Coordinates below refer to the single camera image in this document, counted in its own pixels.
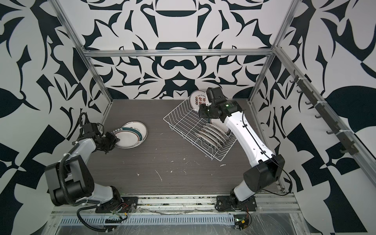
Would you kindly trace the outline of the plate enjoy the moment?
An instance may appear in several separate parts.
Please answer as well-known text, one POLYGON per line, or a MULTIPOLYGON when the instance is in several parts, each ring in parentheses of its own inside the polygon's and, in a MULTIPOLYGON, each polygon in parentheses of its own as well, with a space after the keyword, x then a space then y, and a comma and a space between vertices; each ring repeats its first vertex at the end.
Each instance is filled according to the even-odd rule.
POLYGON ((204 104, 206 106, 210 105, 210 102, 207 98, 206 92, 202 90, 196 90, 190 95, 190 105, 192 109, 196 112, 199 111, 200 105, 204 104))

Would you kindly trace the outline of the plate green rim red line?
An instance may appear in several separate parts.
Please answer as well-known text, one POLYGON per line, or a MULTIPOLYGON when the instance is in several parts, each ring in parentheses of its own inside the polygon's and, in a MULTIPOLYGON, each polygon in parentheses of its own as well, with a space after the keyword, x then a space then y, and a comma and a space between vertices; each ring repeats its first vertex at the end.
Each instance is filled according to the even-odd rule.
POLYGON ((117 142, 115 147, 122 149, 135 148, 145 140, 145 134, 138 129, 122 127, 112 131, 117 142))

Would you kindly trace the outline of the white wire dish rack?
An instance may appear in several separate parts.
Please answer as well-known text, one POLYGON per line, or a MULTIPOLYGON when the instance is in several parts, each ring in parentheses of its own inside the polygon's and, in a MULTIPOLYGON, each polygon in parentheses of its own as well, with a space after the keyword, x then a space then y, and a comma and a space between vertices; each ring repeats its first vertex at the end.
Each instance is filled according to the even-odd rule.
POLYGON ((234 134, 226 134, 219 127, 200 118, 185 99, 163 120, 170 129, 202 151, 210 159, 222 161, 236 142, 234 134))

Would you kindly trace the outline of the row plate hao shi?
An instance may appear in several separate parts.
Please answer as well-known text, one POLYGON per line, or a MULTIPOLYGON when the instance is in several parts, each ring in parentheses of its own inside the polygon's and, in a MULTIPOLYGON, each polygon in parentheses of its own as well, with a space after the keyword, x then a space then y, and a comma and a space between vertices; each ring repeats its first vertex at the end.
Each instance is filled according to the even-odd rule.
POLYGON ((213 140, 210 136, 205 135, 204 133, 200 133, 199 131, 195 133, 196 137, 204 140, 207 144, 213 146, 216 149, 221 149, 222 146, 218 144, 216 140, 213 140))

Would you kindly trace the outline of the plate with red characters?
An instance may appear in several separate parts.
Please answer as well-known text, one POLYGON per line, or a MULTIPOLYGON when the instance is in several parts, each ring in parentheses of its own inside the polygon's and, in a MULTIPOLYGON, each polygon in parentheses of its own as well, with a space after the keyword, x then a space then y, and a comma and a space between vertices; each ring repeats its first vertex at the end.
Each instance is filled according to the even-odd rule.
POLYGON ((120 129, 121 130, 135 130, 137 133, 140 134, 140 142, 145 141, 148 135, 148 129, 146 125, 139 121, 128 122, 120 129))

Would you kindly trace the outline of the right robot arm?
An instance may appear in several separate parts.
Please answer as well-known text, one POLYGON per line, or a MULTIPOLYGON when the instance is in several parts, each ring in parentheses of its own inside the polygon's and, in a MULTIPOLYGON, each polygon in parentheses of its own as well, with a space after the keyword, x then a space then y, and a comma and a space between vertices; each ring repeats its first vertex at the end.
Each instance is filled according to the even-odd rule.
POLYGON ((285 165, 281 155, 275 155, 255 133, 241 106, 228 100, 221 88, 206 91, 209 106, 199 106, 199 117, 219 119, 235 135, 251 168, 244 172, 243 181, 232 189, 233 204, 239 204, 280 179, 285 165))

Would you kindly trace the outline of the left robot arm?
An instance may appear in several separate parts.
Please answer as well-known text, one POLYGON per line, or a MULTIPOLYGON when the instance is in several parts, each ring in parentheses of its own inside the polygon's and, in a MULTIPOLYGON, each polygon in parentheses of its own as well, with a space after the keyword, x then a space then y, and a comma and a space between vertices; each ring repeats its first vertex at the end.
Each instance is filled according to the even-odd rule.
POLYGON ((55 206, 93 204, 101 210, 110 210, 123 202, 114 186, 95 183, 87 167, 92 153, 108 153, 118 142, 114 134, 104 133, 103 129, 100 123, 82 125, 72 148, 61 160, 46 167, 48 192, 55 206))

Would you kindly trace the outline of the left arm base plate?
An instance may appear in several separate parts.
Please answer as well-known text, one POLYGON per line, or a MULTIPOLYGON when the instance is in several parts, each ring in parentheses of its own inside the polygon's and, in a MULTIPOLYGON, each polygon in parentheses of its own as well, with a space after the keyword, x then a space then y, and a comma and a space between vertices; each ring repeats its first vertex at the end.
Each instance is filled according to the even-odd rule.
POLYGON ((112 211, 117 211, 118 213, 128 213, 135 210, 138 207, 138 197, 127 196, 122 197, 120 201, 115 199, 101 204, 96 208, 96 213, 111 213, 112 211))

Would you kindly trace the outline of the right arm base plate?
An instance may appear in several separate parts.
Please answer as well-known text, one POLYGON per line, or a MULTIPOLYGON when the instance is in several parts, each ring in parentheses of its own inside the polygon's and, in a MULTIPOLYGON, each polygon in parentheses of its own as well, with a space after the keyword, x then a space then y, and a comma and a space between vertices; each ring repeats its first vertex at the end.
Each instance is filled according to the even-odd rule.
POLYGON ((250 197, 240 202, 233 195, 217 196, 215 209, 219 212, 235 212, 235 211, 254 212, 257 209, 257 203, 254 197, 250 197))

